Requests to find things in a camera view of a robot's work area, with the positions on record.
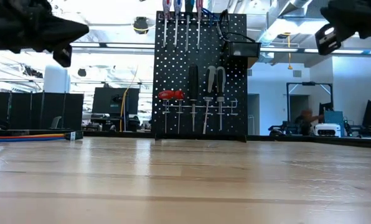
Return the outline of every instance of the red screwdriver handle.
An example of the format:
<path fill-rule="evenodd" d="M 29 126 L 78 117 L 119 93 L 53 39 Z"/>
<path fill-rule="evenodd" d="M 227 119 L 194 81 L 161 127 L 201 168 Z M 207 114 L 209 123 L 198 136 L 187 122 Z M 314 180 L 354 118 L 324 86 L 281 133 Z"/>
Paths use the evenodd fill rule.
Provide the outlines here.
<path fill-rule="evenodd" d="M 158 94 L 158 98 L 161 100 L 170 100 L 174 96 L 174 91 L 172 90 L 165 90 Z"/>
<path fill-rule="evenodd" d="M 174 92 L 174 98 L 177 100 L 184 100 L 184 92 L 181 90 L 176 90 L 176 92 Z"/>

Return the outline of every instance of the doorway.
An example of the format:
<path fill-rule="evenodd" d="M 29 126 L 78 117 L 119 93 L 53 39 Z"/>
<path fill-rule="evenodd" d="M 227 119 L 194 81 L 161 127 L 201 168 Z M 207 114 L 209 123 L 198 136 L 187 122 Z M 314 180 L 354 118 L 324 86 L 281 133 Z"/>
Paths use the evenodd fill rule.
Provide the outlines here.
<path fill-rule="evenodd" d="M 289 114 L 291 122 L 302 113 L 302 110 L 309 108 L 309 95 L 291 95 L 289 96 Z"/>
<path fill-rule="evenodd" d="M 260 95 L 248 95 L 248 135 L 260 134 Z"/>

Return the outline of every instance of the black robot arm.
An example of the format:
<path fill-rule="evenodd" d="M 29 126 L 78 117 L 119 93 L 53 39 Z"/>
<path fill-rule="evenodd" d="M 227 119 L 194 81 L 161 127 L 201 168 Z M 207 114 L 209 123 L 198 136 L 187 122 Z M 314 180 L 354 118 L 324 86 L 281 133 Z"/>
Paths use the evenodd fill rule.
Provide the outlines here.
<path fill-rule="evenodd" d="M 329 22 L 316 33 L 320 55 L 327 55 L 342 42 L 359 33 L 361 39 L 371 37 L 371 0 L 333 0 L 321 14 Z"/>

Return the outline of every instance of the white device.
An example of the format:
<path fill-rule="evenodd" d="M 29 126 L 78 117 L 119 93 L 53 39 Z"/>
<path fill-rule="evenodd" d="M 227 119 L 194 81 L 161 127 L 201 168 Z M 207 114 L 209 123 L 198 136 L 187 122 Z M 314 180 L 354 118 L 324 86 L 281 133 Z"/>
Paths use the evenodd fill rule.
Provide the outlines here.
<path fill-rule="evenodd" d="M 316 136 L 335 136 L 341 137 L 339 124 L 316 124 L 314 127 Z"/>

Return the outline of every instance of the screwdriver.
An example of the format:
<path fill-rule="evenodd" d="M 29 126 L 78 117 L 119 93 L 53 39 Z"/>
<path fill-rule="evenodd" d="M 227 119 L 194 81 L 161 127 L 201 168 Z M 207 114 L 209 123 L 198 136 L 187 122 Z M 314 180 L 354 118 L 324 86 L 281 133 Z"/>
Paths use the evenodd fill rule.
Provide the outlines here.
<path fill-rule="evenodd" d="M 183 4 L 182 0 L 174 0 L 174 3 L 173 3 L 174 14 L 176 16 L 176 33 L 174 33 L 174 47 L 177 46 L 177 26 L 179 24 L 179 16 L 180 16 L 182 4 Z"/>
<path fill-rule="evenodd" d="M 192 18 L 193 8 L 194 0 L 185 0 L 185 14 L 187 16 L 187 30 L 185 31 L 185 52 L 188 51 L 188 30 L 190 28 L 190 19 Z"/>
<path fill-rule="evenodd" d="M 208 70 L 206 71 L 205 77 L 206 77 L 206 89 L 205 89 L 205 102 L 206 102 L 206 112 L 205 112 L 205 122 L 204 122 L 204 131 L 202 134 L 206 134 L 206 125 L 208 120 L 208 110 L 209 110 L 209 102 L 212 101 L 213 96 L 213 84 L 215 83 L 215 76 L 216 76 L 216 67 L 213 65 L 208 67 Z"/>
<path fill-rule="evenodd" d="M 165 90 L 158 94 L 158 98 L 163 100 L 164 107 L 165 107 L 165 134 L 167 133 L 167 114 L 170 113 L 169 111 L 169 100 L 173 98 L 174 92 L 172 90 Z"/>
<path fill-rule="evenodd" d="M 192 103 L 192 131 L 195 131 L 195 104 L 198 100 L 198 87 L 199 87 L 199 78 L 198 78 L 198 66 L 196 64 L 191 64 L 188 68 L 188 84 L 189 92 L 188 96 Z"/>
<path fill-rule="evenodd" d="M 177 112 L 177 114 L 179 116 L 179 122 L 177 124 L 177 133 L 180 134 L 180 115 L 183 113 L 181 111 L 181 106 L 182 106 L 182 102 L 184 100 L 184 93 L 183 93 L 183 91 L 176 90 L 176 92 L 174 92 L 174 98 L 179 102 L 179 111 Z"/>
<path fill-rule="evenodd" d="M 225 85 L 225 70 L 223 67 L 217 68 L 217 99 L 218 102 L 218 115 L 220 116 L 220 129 L 221 131 L 223 129 L 222 119 L 223 119 L 223 113 L 222 113 L 222 106 L 224 102 L 224 85 Z"/>
<path fill-rule="evenodd" d="M 198 13 L 198 42 L 197 49 L 199 50 L 199 35 L 200 35 L 200 22 L 202 20 L 202 6 L 204 5 L 204 0 L 197 0 L 197 13 Z"/>
<path fill-rule="evenodd" d="M 172 6 L 172 0 L 163 0 L 163 14 L 165 17 L 165 29 L 163 33 L 163 47 L 166 47 L 166 29 L 167 29 L 167 20 L 170 18 L 171 13 L 171 6 Z"/>

